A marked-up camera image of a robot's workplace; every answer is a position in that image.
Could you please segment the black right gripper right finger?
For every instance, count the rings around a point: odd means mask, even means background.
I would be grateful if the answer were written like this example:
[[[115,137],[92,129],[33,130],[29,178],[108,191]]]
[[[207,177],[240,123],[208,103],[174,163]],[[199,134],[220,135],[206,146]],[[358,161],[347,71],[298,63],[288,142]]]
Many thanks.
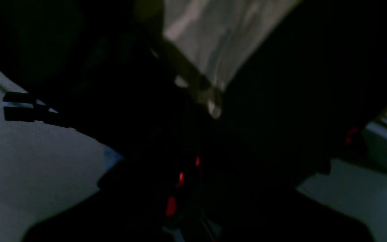
[[[296,191],[332,158],[362,161],[387,107],[387,0],[227,0],[214,80],[235,135],[243,208],[230,241],[373,242],[367,226]]]

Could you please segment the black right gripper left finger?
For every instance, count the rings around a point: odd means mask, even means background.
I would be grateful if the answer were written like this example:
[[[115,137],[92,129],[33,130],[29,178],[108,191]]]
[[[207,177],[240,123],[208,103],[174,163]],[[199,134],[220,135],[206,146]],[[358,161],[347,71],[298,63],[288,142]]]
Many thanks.
[[[23,242],[217,242],[192,197],[197,106],[163,55],[163,0],[0,0],[6,120],[72,128],[125,158]]]

